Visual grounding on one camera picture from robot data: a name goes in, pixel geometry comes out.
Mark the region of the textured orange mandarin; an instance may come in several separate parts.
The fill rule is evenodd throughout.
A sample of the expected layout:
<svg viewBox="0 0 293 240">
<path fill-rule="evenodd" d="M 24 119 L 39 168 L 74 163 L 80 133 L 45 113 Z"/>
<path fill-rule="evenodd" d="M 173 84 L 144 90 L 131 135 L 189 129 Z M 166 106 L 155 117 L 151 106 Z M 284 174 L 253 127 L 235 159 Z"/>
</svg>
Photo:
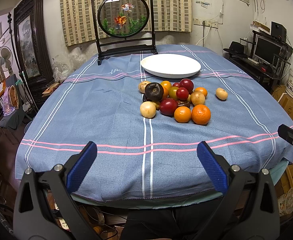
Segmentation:
<svg viewBox="0 0 293 240">
<path fill-rule="evenodd" d="M 204 87 L 197 87 L 195 88 L 195 91 L 201 92 L 205 96 L 205 98 L 208 95 L 208 91 Z"/>
</svg>

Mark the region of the small red cherry tomato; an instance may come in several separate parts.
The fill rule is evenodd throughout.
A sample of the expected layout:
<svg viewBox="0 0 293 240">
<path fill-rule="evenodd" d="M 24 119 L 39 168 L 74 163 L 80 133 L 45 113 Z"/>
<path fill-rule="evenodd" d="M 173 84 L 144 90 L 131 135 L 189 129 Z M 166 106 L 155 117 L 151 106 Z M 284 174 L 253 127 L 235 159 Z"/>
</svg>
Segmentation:
<svg viewBox="0 0 293 240">
<path fill-rule="evenodd" d="M 174 83 L 172 86 L 173 87 L 178 87 L 178 88 L 180 87 L 179 82 Z"/>
</svg>

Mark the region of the yellow orange tomato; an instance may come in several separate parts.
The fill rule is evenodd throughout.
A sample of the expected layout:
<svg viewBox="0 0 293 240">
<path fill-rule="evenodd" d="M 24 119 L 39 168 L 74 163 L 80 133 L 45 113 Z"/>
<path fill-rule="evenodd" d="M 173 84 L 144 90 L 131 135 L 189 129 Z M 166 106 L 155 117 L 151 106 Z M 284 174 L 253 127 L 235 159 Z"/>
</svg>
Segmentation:
<svg viewBox="0 0 293 240">
<path fill-rule="evenodd" d="M 163 87 L 163 96 L 162 96 L 162 100 L 166 99 L 168 97 L 169 91 Z"/>
</svg>

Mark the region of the brown water chestnut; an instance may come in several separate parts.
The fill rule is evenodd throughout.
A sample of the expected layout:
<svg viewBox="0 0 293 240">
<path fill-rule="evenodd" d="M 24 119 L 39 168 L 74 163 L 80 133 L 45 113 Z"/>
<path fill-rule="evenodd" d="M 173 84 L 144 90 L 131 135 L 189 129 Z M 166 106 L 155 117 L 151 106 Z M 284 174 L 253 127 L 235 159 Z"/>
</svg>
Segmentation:
<svg viewBox="0 0 293 240">
<path fill-rule="evenodd" d="M 190 108 L 190 102 L 188 102 L 188 101 L 178 100 L 177 105 L 178 105 L 178 107 L 188 107 L 188 108 Z"/>
</svg>

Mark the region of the dark red plum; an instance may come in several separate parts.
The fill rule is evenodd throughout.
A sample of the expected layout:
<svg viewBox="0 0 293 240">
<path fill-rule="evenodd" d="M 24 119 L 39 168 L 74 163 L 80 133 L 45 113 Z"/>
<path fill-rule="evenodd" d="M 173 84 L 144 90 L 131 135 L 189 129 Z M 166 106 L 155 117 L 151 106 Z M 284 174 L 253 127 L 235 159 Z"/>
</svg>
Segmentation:
<svg viewBox="0 0 293 240">
<path fill-rule="evenodd" d="M 173 116 L 177 109 L 177 101 L 172 98 L 167 98 L 161 101 L 160 112 L 166 116 Z"/>
</svg>

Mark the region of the large orange mandarin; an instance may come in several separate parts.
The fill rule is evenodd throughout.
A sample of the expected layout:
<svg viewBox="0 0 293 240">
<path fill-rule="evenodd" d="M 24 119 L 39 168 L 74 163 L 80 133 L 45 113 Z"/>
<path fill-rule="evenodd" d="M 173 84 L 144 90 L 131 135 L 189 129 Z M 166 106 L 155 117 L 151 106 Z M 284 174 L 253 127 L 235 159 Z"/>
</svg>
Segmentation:
<svg viewBox="0 0 293 240">
<path fill-rule="evenodd" d="M 193 107 L 191 117 L 194 123 L 206 125 L 211 119 L 211 111 L 206 105 L 196 105 Z"/>
</svg>

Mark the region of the large red plum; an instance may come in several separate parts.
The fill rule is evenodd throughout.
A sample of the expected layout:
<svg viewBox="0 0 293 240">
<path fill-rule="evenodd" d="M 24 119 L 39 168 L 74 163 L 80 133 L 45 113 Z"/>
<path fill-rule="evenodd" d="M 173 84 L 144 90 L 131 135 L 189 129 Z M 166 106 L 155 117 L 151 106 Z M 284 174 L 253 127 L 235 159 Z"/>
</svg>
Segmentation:
<svg viewBox="0 0 293 240">
<path fill-rule="evenodd" d="M 179 87 L 185 88 L 189 92 L 189 94 L 191 94 L 194 89 L 194 83 L 190 79 L 182 79 L 179 82 Z"/>
</svg>

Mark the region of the spotted pale apple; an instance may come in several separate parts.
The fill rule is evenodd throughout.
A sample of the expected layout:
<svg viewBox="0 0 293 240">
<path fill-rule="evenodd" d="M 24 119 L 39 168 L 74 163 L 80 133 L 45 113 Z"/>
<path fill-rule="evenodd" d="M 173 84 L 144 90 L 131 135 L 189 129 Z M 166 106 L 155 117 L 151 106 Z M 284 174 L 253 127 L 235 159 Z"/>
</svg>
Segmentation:
<svg viewBox="0 0 293 240">
<path fill-rule="evenodd" d="M 138 85 L 138 90 L 144 94 L 145 93 L 145 87 L 150 84 L 151 82 L 150 81 L 143 81 L 141 82 L 139 85 Z"/>
</svg>

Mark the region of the dark purple plum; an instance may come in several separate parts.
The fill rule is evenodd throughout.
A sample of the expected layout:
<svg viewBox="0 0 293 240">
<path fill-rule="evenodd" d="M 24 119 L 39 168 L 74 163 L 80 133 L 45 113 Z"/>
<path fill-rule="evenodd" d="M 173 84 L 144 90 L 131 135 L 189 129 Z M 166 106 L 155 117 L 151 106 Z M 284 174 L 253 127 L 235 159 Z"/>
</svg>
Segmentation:
<svg viewBox="0 0 293 240">
<path fill-rule="evenodd" d="M 146 102 L 146 101 L 151 101 L 151 99 L 149 99 L 145 94 L 143 95 L 143 102 Z"/>
</svg>

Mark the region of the dark mangosteen fruit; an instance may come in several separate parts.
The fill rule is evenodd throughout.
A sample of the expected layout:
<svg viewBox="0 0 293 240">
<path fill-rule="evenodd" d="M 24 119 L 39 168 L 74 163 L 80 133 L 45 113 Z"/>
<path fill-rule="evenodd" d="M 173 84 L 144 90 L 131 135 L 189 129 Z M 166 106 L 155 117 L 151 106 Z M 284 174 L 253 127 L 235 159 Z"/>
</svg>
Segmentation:
<svg viewBox="0 0 293 240">
<path fill-rule="evenodd" d="M 145 86 L 145 95 L 151 101 L 161 101 L 164 94 L 164 88 L 160 83 L 151 82 Z"/>
</svg>

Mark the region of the small orange fruit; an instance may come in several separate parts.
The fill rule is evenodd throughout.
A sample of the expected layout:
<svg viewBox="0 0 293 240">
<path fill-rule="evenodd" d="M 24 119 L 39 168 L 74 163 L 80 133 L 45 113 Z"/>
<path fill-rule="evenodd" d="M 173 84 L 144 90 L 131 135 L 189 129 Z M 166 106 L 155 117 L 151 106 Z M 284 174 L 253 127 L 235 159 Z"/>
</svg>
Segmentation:
<svg viewBox="0 0 293 240">
<path fill-rule="evenodd" d="M 161 82 L 161 85 L 162 85 L 162 87 L 163 88 L 166 88 L 167 90 L 170 90 L 170 88 L 172 87 L 172 84 L 171 84 L 171 82 L 170 81 L 162 81 Z"/>
</svg>

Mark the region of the pale speckled fruit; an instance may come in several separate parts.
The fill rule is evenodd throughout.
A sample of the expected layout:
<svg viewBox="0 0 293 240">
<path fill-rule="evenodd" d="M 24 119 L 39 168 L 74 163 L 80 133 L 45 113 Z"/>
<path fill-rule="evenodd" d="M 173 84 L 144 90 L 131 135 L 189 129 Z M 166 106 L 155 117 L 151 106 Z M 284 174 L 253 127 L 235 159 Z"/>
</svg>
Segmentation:
<svg viewBox="0 0 293 240">
<path fill-rule="evenodd" d="M 215 95 L 218 99 L 220 99 L 222 101 L 226 101 L 228 98 L 228 92 L 223 88 L 217 88 Z"/>
</svg>

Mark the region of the smooth orange fruit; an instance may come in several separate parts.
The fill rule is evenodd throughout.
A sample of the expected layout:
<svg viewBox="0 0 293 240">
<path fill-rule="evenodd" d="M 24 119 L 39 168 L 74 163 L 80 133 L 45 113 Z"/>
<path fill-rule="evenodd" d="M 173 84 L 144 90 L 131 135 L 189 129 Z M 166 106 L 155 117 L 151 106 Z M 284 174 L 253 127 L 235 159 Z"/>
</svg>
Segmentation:
<svg viewBox="0 0 293 240">
<path fill-rule="evenodd" d="M 191 110 L 188 107 L 177 107 L 174 112 L 174 119 L 179 123 L 187 123 L 191 120 Z"/>
</svg>

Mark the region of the green yellow tomato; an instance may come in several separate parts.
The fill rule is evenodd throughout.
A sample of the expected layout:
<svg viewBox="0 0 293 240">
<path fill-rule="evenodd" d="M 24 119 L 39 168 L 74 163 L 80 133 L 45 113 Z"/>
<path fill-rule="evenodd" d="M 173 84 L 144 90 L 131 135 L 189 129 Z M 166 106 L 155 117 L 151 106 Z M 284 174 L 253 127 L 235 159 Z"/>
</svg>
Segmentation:
<svg viewBox="0 0 293 240">
<path fill-rule="evenodd" d="M 177 90 L 179 89 L 179 87 L 173 86 L 169 89 L 169 97 L 174 99 L 174 100 L 178 100 L 177 97 Z"/>
</svg>

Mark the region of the pale yellow round fruit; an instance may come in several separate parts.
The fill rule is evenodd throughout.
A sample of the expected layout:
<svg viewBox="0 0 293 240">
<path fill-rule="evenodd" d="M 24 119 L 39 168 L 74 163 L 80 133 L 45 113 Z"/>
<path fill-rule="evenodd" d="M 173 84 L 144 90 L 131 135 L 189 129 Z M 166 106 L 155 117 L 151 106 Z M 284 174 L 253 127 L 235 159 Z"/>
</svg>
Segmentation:
<svg viewBox="0 0 293 240">
<path fill-rule="evenodd" d="M 156 115 L 156 106 L 153 102 L 146 101 L 140 106 L 140 113 L 144 118 L 151 119 Z"/>
</svg>

